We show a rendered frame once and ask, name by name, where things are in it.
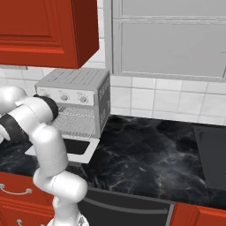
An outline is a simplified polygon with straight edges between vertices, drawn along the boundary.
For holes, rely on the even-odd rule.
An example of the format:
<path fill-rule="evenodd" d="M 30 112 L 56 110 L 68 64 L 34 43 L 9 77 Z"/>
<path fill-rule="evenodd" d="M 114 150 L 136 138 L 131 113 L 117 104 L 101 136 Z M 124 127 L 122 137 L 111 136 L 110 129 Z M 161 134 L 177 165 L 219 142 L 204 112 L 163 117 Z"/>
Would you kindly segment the toaster oven door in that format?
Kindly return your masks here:
<path fill-rule="evenodd" d="M 40 164 L 89 163 L 98 144 L 98 139 L 64 139 L 57 134 L 52 138 L 34 140 L 26 155 L 36 156 Z"/>

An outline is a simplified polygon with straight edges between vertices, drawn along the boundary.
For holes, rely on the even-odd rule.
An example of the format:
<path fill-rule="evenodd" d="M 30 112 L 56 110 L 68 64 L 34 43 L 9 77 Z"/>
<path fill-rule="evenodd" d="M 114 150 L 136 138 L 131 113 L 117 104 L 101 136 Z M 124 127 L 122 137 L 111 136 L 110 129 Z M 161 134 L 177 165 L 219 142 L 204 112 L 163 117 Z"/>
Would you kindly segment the red wall cupboard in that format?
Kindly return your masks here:
<path fill-rule="evenodd" d="M 0 0 L 0 64 L 78 69 L 98 49 L 97 0 Z"/>

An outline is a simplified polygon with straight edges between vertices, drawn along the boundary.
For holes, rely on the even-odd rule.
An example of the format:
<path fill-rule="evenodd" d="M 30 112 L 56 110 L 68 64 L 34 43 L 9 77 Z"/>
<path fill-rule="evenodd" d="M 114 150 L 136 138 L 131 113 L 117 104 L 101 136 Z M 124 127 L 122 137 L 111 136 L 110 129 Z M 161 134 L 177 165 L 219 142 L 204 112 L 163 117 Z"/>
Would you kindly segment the grey toaster oven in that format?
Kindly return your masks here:
<path fill-rule="evenodd" d="M 95 134 L 91 138 L 99 139 L 110 113 L 109 71 L 106 69 L 80 68 L 55 69 L 35 85 L 40 96 L 52 99 L 58 111 L 60 107 L 91 109 L 94 112 Z M 67 94 L 64 102 L 60 95 Z M 87 103 L 79 101 L 86 96 Z"/>

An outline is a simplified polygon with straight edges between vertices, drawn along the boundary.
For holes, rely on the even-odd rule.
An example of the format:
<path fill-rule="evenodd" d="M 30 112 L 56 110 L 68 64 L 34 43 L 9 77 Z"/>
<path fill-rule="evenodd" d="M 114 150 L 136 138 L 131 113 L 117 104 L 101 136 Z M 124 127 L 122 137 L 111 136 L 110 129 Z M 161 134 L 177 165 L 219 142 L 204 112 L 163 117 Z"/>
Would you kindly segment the red drawer front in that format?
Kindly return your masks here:
<path fill-rule="evenodd" d="M 41 224 L 47 226 L 53 217 L 54 211 L 51 207 L 0 201 L 0 220 L 3 226 L 18 226 L 17 219 L 22 220 L 22 226 L 40 226 Z"/>
<path fill-rule="evenodd" d="M 52 205 L 53 196 L 37 188 L 32 177 L 0 172 L 0 185 L 4 185 L 4 188 L 0 188 L 0 198 Z"/>

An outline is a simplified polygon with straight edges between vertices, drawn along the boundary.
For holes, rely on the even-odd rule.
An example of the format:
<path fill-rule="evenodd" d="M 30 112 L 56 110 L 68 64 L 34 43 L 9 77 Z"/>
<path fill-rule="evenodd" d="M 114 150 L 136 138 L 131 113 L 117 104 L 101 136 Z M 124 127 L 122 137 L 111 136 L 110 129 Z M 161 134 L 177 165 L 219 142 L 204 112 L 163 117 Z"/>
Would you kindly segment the black sink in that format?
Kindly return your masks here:
<path fill-rule="evenodd" d="M 226 191 L 226 127 L 193 127 L 207 187 Z"/>

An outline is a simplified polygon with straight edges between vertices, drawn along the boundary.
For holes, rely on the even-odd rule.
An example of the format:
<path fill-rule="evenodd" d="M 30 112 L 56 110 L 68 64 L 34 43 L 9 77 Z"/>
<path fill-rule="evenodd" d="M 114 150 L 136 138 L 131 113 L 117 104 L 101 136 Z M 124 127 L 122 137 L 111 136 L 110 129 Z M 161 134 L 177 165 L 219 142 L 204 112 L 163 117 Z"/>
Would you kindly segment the black dishwasher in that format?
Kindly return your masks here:
<path fill-rule="evenodd" d="M 174 206 L 166 200 L 94 188 L 79 203 L 89 226 L 170 226 Z"/>

